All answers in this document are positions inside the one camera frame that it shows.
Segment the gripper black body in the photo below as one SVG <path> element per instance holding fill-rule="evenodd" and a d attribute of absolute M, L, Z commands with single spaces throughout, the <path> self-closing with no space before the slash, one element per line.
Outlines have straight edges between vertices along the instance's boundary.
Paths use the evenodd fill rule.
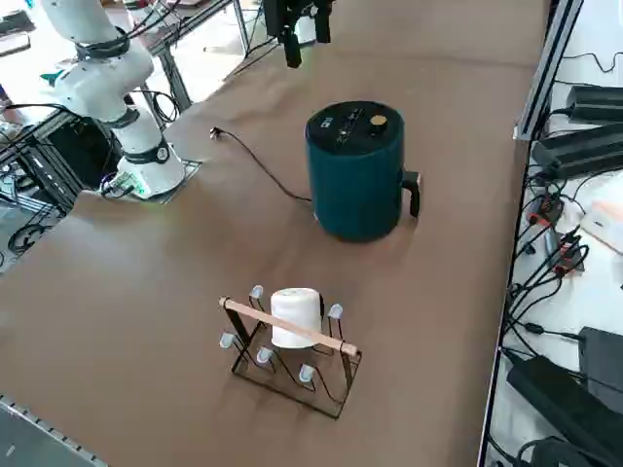
<path fill-rule="evenodd" d="M 331 5 L 332 0 L 266 0 L 264 2 L 264 16 L 267 31 L 270 35 L 279 36 L 283 32 L 284 20 L 289 18 L 296 25 L 303 16 L 310 16 L 313 21 L 315 5 Z"/>

